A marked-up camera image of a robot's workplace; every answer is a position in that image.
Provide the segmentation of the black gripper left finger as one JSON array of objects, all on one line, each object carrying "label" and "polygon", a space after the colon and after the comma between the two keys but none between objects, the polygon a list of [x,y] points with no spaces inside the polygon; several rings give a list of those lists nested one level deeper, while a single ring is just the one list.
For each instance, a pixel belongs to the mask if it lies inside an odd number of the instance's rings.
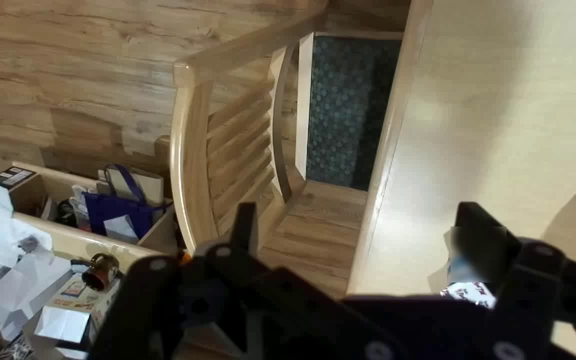
[{"label": "black gripper left finger", "polygon": [[230,231],[230,244],[248,254],[257,252],[258,242],[258,209],[255,202],[243,202]]}]

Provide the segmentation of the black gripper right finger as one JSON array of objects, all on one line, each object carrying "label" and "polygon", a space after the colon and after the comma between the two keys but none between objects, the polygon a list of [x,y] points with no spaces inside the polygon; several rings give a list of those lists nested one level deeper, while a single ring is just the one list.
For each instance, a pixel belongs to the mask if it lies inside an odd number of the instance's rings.
[{"label": "black gripper right finger", "polygon": [[478,202],[461,202],[452,244],[491,291],[498,291],[520,240]]}]

